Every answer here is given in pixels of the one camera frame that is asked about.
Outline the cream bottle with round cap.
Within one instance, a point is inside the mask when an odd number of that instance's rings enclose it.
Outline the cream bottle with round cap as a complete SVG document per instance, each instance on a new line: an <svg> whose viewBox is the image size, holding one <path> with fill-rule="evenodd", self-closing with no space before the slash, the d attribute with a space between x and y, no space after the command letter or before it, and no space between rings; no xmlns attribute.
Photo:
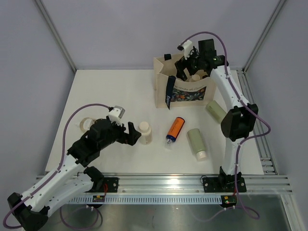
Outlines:
<svg viewBox="0 0 308 231"><path fill-rule="evenodd" d="M148 122L142 121L139 124L139 132L141 133L139 138L141 144L148 145L152 142L152 129Z"/></svg>

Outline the white cream bottle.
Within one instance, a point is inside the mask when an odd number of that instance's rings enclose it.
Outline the white cream bottle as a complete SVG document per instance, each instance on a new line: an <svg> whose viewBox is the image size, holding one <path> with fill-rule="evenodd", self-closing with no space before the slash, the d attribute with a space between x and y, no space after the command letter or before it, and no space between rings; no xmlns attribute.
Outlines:
<svg viewBox="0 0 308 231"><path fill-rule="evenodd" d="M195 74L192 76L192 80L193 81L199 81L201 79L201 77L198 74Z"/></svg>

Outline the small sage green bottle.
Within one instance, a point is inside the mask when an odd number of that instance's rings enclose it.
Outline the small sage green bottle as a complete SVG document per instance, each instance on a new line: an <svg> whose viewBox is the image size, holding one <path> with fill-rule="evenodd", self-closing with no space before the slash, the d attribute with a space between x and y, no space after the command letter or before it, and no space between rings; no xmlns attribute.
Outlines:
<svg viewBox="0 0 308 231"><path fill-rule="evenodd" d="M209 102L205 108L218 123L221 123L227 114L215 100Z"/></svg>

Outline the sage green bottle white cap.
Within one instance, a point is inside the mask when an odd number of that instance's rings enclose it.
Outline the sage green bottle white cap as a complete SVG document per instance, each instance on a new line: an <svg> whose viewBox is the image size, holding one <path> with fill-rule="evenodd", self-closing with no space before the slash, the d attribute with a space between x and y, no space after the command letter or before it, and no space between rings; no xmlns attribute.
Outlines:
<svg viewBox="0 0 308 231"><path fill-rule="evenodd" d="M198 128L191 129L187 132L188 140L193 155L197 161L204 161L207 158L206 147L202 134Z"/></svg>

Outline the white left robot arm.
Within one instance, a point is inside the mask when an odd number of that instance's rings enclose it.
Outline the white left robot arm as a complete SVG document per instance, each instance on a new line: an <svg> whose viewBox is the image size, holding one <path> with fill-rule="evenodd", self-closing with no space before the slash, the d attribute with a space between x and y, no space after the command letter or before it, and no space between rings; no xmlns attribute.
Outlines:
<svg viewBox="0 0 308 231"><path fill-rule="evenodd" d="M53 169L31 189L8 197L10 212L24 230L38 231L58 208L78 194L105 189L104 175L89 166L102 149L114 142L133 146L140 137L132 122L126 128L108 117L96 120L68 149L59 168Z"/></svg>

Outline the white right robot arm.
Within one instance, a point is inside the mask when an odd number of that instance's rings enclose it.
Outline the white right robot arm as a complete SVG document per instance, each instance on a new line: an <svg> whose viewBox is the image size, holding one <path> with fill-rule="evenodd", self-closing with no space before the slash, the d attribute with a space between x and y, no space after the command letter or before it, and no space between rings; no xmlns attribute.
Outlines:
<svg viewBox="0 0 308 231"><path fill-rule="evenodd" d="M225 154L219 174L204 177L202 185L206 193L245 192L246 186L241 173L241 146L253 130L258 106L251 104L236 86L229 68L227 55L217 55L213 39L198 42L199 48L187 39L178 46L183 57L175 63L177 77L186 80L185 70L190 75L197 71L207 72L215 82L227 107L227 114L220 127L226 138Z"/></svg>

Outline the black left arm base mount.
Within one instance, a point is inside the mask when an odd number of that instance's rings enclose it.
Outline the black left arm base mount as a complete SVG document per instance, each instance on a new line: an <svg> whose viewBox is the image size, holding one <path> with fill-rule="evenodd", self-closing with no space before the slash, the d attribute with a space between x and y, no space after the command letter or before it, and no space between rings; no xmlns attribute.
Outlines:
<svg viewBox="0 0 308 231"><path fill-rule="evenodd" d="M94 181L92 188L88 193L116 193L118 191L119 178L107 177Z"/></svg>

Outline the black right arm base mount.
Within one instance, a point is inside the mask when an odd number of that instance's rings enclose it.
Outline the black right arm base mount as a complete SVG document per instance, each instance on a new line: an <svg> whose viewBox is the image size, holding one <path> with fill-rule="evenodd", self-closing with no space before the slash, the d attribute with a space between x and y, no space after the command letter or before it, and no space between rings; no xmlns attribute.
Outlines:
<svg viewBox="0 0 308 231"><path fill-rule="evenodd" d="M238 174L235 176L226 177L219 174L218 176L202 176L201 183L205 193L244 193L247 192L246 183L244 178Z"/></svg>

